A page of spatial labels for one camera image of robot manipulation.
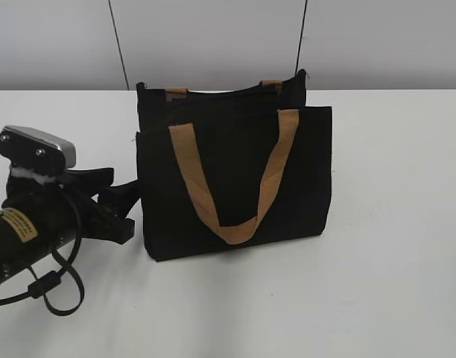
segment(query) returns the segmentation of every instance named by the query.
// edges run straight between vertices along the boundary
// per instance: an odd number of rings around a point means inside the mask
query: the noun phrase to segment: black tote bag
[[[240,108],[243,103],[252,102],[247,105],[244,114],[252,113],[253,108],[266,106],[276,109],[303,107],[306,75],[306,71],[301,69],[296,76],[286,81],[260,81],[251,88],[221,93],[191,92],[185,87],[146,89],[145,84],[140,82],[136,86],[140,131],[172,125],[170,115],[173,111],[185,110],[191,106],[217,110],[220,106],[235,104]]]
[[[169,260],[323,232],[331,200],[330,107],[189,118],[137,134],[151,257]]]

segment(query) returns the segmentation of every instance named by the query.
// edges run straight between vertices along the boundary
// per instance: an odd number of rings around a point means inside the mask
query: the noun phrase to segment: tan strap handle
[[[171,102],[174,98],[185,99],[188,90],[185,87],[169,87],[165,89],[165,100]]]
[[[258,214],[240,225],[225,227],[220,226],[215,202],[206,183],[193,124],[169,127],[178,166],[198,217],[229,244],[240,244],[251,239],[278,194],[286,160],[299,124],[299,111],[278,111],[278,122],[278,142],[270,154],[259,184]]]
[[[282,80],[264,80],[264,81],[261,81],[262,87],[270,86],[272,84],[274,85],[274,88],[276,88],[276,91],[278,92],[278,94],[280,94],[281,91],[282,91]]]

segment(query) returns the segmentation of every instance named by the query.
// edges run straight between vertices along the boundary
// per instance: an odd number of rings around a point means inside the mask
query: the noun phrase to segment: screw
[[[11,275],[11,266],[5,263],[3,266],[3,276],[4,278],[8,278]]]

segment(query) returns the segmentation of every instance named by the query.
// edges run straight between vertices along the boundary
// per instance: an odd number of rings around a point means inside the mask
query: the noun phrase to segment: table surface
[[[155,263],[137,205],[126,245],[83,242],[77,313],[0,308],[0,358],[456,357],[456,90],[313,91],[308,105],[333,106],[322,236]],[[79,169],[136,177],[134,92],[0,92],[9,124],[72,141]],[[0,157],[0,203],[7,168]],[[64,277],[49,296],[69,308],[77,289]]]

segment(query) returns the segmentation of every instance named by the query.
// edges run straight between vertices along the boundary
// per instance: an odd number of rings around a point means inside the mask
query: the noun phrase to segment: label
[[[16,231],[23,242],[28,242],[37,237],[37,230],[28,217],[19,210],[7,207],[0,211],[0,216]]]

